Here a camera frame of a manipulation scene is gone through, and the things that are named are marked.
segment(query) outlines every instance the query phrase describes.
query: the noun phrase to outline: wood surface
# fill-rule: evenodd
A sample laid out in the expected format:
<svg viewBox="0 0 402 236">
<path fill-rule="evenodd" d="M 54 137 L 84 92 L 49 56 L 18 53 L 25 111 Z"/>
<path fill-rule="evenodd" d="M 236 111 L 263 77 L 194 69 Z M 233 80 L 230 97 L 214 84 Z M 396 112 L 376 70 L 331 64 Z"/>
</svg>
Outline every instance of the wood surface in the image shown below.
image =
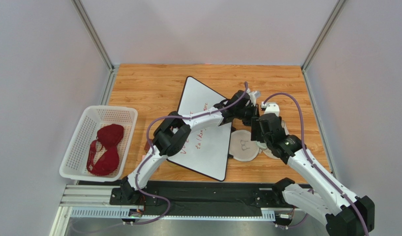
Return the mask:
<svg viewBox="0 0 402 236">
<path fill-rule="evenodd" d="M 118 70 L 109 105 L 133 107 L 138 111 L 138 120 L 123 176 L 131 173 L 145 155 L 145 134 L 150 122 L 177 110 L 187 76 L 198 79 L 227 98 L 237 90 L 243 90 L 244 81 L 248 82 L 250 90 L 261 92 L 262 96 L 258 102 L 280 91 L 293 95 L 303 111 L 306 145 L 316 159 L 329 169 L 299 66 L 122 64 Z M 282 95 L 272 98 L 271 101 L 278 103 L 280 116 L 286 121 L 289 132 L 300 137 L 299 114 L 294 102 Z M 150 132 L 151 138 L 159 124 L 160 122 L 153 126 Z M 240 120 L 235 120 L 233 125 L 237 129 L 250 131 L 250 127 L 243 126 Z M 250 162 L 229 159 L 225 181 L 273 183 L 284 177 L 305 183 L 297 172 L 282 161 L 271 159 L 262 153 Z M 161 164 L 151 179 L 215 181 L 168 161 Z"/>
</svg>

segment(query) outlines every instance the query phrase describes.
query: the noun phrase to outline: wooden tabletop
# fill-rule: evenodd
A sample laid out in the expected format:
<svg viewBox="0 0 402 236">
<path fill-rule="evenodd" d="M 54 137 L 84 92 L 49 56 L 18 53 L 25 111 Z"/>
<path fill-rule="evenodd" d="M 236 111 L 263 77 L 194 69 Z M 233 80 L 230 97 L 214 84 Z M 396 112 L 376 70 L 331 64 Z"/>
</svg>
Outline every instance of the wooden tabletop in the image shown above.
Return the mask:
<svg viewBox="0 0 402 236">
<path fill-rule="evenodd" d="M 237 90 L 244 89 L 248 82 L 251 91 L 259 90 L 263 101 L 275 92 L 287 92 L 300 103 L 304 115 L 305 141 L 316 159 L 329 170 L 320 133 L 306 84 L 299 66 L 263 65 L 181 65 L 181 64 L 122 64 L 118 70 L 109 105 L 133 107 L 138 111 L 138 120 L 129 149 L 123 176 L 131 173 L 145 155 L 145 132 L 155 118 L 166 116 L 178 108 L 185 79 L 192 76 L 221 95 L 230 98 Z M 286 122 L 288 131 L 300 137 L 300 121 L 294 102 L 285 96 L 276 96 L 270 101 L 277 102 L 280 116 Z M 250 131 L 240 120 L 233 126 Z M 298 183 L 305 180 L 280 160 L 274 160 L 263 153 L 250 162 L 228 160 L 225 181 L 273 183 L 289 177 Z M 215 181 L 209 177 L 174 165 L 168 161 L 161 164 L 151 179 Z"/>
</svg>

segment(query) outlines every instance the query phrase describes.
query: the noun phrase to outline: white wall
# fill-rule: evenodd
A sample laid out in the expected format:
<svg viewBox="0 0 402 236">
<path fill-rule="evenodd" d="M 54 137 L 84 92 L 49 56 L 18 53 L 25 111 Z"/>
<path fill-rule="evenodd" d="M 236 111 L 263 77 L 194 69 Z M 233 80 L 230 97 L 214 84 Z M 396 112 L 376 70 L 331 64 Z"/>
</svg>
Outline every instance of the white wall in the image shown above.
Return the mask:
<svg viewBox="0 0 402 236">
<path fill-rule="evenodd" d="M 48 235 L 58 169 L 108 72 L 69 0 L 0 1 L 0 235 Z"/>
<path fill-rule="evenodd" d="M 336 0 L 83 0 L 114 64 L 300 65 Z"/>
<path fill-rule="evenodd" d="M 348 1 L 308 71 L 338 178 L 402 236 L 402 0 Z"/>
</svg>

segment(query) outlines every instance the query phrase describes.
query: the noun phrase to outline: lid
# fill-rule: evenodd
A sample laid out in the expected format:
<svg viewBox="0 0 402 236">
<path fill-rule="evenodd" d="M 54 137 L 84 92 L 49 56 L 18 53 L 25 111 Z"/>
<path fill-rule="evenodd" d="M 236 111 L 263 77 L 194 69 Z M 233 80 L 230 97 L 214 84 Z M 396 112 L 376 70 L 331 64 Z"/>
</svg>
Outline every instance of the lid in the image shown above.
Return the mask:
<svg viewBox="0 0 402 236">
<path fill-rule="evenodd" d="M 251 133 L 247 130 L 237 130 L 231 133 L 229 153 L 238 161 L 251 161 L 259 153 L 256 141 L 250 140 Z"/>
</svg>

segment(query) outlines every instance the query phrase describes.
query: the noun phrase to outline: laundry basket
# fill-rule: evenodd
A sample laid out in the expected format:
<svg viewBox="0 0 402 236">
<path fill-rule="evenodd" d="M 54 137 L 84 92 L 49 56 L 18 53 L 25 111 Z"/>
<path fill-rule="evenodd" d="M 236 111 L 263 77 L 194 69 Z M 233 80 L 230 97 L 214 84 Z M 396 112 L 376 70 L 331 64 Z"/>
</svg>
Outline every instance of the laundry basket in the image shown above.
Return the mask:
<svg viewBox="0 0 402 236">
<path fill-rule="evenodd" d="M 121 176 L 132 134 L 137 122 L 138 112 L 134 108 L 115 106 L 90 106 L 86 108 L 74 131 L 64 159 L 60 166 L 60 175 L 65 178 L 86 181 L 115 181 Z M 87 158 L 89 156 L 90 143 L 96 140 L 97 131 L 110 124 L 119 124 L 124 127 L 124 137 L 118 144 L 119 166 L 107 176 L 94 176 L 87 171 Z M 98 151 L 94 157 L 96 162 L 106 151 Z"/>
</svg>

